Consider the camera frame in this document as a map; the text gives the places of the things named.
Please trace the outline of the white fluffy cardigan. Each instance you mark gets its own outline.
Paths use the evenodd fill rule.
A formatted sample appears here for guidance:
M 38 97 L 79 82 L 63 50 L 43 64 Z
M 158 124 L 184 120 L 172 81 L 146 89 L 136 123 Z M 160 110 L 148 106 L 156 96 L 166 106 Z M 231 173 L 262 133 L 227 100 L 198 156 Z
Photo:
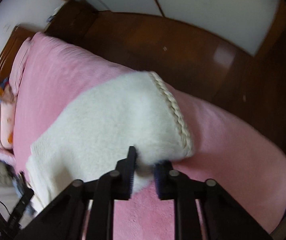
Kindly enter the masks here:
M 31 144 L 33 207 L 43 210 L 73 180 L 111 171 L 130 146 L 138 154 L 135 192 L 150 183 L 154 164 L 193 154 L 179 105 L 154 72 L 123 74 L 83 92 Z

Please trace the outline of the pink pillow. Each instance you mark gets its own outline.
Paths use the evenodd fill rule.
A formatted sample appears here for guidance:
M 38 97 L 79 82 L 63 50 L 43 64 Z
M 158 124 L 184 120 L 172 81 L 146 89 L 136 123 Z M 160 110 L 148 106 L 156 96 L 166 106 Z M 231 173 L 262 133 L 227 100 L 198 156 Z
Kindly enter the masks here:
M 26 66 L 26 62 L 27 62 L 27 58 L 28 58 L 31 46 L 32 46 L 32 39 L 28 37 L 22 43 L 13 61 L 12 70 L 9 76 L 9 85 L 12 89 L 12 93 L 14 96 L 18 95 L 23 72 L 25 70 L 25 66 Z

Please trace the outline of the dark wooden headboard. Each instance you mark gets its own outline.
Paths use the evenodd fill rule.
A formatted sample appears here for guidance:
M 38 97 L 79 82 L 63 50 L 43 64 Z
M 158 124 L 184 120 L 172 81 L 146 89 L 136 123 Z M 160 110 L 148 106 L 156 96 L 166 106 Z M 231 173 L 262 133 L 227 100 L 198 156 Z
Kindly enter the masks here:
M 0 53 L 0 82 L 10 76 L 14 59 L 23 42 L 29 37 L 32 38 L 34 35 L 34 31 L 19 25 L 13 29 L 6 45 Z

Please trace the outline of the wooden nightstand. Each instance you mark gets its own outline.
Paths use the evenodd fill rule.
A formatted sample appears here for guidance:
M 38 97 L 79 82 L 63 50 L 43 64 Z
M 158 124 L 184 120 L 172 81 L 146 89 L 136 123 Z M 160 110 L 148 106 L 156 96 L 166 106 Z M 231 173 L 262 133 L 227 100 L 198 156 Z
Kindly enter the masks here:
M 68 0 L 51 18 L 44 33 L 70 44 L 79 44 L 99 11 L 84 1 Z

